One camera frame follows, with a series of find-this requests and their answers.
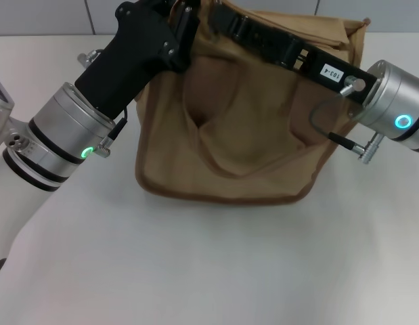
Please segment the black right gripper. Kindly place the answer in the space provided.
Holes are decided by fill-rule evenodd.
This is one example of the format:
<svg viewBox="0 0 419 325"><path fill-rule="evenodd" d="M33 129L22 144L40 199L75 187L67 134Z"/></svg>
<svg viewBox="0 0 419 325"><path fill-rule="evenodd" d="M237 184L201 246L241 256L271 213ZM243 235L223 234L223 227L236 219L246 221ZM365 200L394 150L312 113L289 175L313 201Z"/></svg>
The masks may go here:
<svg viewBox="0 0 419 325"><path fill-rule="evenodd" d="M253 20L226 5L214 5L208 19L210 27L264 61L299 73L329 90L340 92L347 77L362 79L365 89L349 97L363 104L377 78L321 49L305 47L301 38L282 29Z"/></svg>

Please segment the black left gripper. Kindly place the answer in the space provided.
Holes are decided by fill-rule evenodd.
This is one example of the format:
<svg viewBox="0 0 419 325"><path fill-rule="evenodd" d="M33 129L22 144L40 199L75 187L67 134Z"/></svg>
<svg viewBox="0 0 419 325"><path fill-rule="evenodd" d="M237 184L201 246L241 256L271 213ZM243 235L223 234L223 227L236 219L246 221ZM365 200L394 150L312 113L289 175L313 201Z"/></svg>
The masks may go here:
<svg viewBox="0 0 419 325"><path fill-rule="evenodd" d="M121 3L113 40L76 80L76 88L95 109L116 118L156 75L188 68L199 9L176 0Z"/></svg>

